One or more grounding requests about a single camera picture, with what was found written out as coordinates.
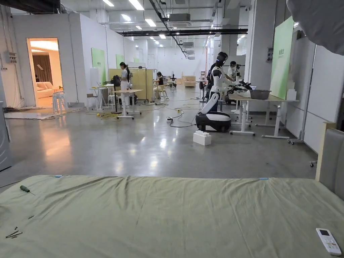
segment desk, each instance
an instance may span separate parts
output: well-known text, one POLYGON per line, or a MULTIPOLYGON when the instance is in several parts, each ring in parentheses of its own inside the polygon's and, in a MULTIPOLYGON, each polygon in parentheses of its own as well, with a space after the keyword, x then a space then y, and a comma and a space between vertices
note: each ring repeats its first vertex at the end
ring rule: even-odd
MULTIPOLYGON (((232 100, 239 100, 240 101, 239 123, 241 123, 241 131, 230 131, 230 134, 232 135, 234 133, 239 133, 239 134, 249 134, 249 135, 253 135, 253 136, 256 136, 255 132, 245 131, 246 115, 247 115, 246 108, 247 108, 248 101, 267 101, 268 102, 268 108, 266 110, 265 124, 263 124, 263 125, 257 124, 256 126, 273 126, 273 125, 269 125, 268 124, 269 117, 270 117, 270 102, 281 103, 281 102, 294 102, 294 101, 297 101, 297 100, 280 99, 280 98, 272 96, 272 95, 270 95, 269 98, 266 99, 266 100, 251 99, 251 98, 248 98, 248 97, 240 96, 240 95, 238 95, 236 93, 231 94, 230 95, 230 99, 232 99, 232 100)), ((275 123, 275 126, 274 126, 275 127, 275 133, 274 133, 274 135, 263 135, 262 137, 263 138, 276 138, 276 139, 289 139, 289 137, 278 136, 280 120, 281 120, 281 106, 278 105, 277 106, 276 123, 275 123)))
POLYGON ((114 93, 118 93, 118 94, 123 94, 124 98, 122 98, 122 105, 123 105, 123 116, 117 116, 117 119, 119 119, 120 117, 123 118, 129 118, 131 117, 131 119, 134 120, 134 116, 127 116, 129 113, 140 113, 139 111, 135 111, 135 95, 133 95, 133 93, 135 92, 140 92, 142 91, 142 89, 129 89, 129 90, 116 90, 114 91, 114 93), (126 99, 125 96, 128 95, 129 97, 132 97, 132 106, 133 106, 133 111, 126 111, 126 99))
POLYGON ((92 108, 92 110, 103 110, 103 109, 101 108, 101 104, 102 104, 103 101, 104 101, 104 103, 105 103, 105 100, 104 100, 103 93, 102 93, 102 94, 101 94, 101 101, 99 101, 99 91, 100 91, 100 90, 105 90, 105 89, 107 89, 107 88, 91 88, 91 89, 90 89, 90 90, 94 90, 94 92, 95 92, 95 94, 96 94, 96 96, 97 96, 97 100, 98 100, 98 102, 99 102, 99 104, 100 104, 99 108, 96 108, 96 109, 93 109, 93 108, 92 108))

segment curtain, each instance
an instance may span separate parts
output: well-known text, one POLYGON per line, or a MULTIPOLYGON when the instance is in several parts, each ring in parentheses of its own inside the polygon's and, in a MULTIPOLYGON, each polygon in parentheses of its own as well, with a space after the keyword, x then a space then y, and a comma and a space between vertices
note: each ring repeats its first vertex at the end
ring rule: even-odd
POLYGON ((48 55, 33 55, 33 64, 35 67, 35 75, 38 76, 40 82, 51 82, 53 83, 53 77, 51 75, 50 59, 48 55))

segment screwdriver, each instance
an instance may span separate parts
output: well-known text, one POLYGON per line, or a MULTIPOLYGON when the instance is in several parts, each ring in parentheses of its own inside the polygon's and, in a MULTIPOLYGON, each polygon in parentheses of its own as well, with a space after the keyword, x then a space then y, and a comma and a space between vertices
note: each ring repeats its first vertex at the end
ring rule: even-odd
POLYGON ((23 186, 23 185, 20 186, 20 190, 27 192, 27 193, 32 193, 32 192, 30 192, 30 190, 26 186, 23 186))

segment table leg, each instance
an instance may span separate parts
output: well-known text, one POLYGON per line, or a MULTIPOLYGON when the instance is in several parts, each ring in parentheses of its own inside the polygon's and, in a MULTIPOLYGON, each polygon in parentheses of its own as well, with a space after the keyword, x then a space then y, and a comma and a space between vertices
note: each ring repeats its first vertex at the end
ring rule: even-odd
POLYGON ((263 127, 275 127, 274 125, 269 125, 270 120, 270 101, 268 101, 268 106, 266 107, 266 117, 265 117, 265 123, 257 123, 256 126, 263 126, 263 127))
POLYGON ((281 105, 278 105, 276 124, 275 124, 275 133, 274 133, 274 135, 262 135, 262 137, 263 138, 275 138, 275 139, 289 139, 290 137, 287 137, 287 136, 278 136, 280 121, 281 121, 281 105))
POLYGON ((246 107, 247 107, 247 101, 242 101, 242 105, 240 105, 240 114, 239 114, 239 116, 241 117, 241 131, 230 131, 229 133, 231 135, 234 133, 238 133, 238 134, 248 134, 248 135, 256 136, 255 132, 245 131, 246 115, 247 115, 246 107))

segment green bedsheet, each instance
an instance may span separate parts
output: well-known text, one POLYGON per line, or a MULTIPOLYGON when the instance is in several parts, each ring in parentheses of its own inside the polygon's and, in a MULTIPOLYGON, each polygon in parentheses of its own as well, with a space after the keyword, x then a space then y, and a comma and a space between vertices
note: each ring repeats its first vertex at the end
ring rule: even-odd
POLYGON ((5 258, 331 257, 317 227, 344 248, 343 201, 306 179, 34 176, 0 194, 5 258))

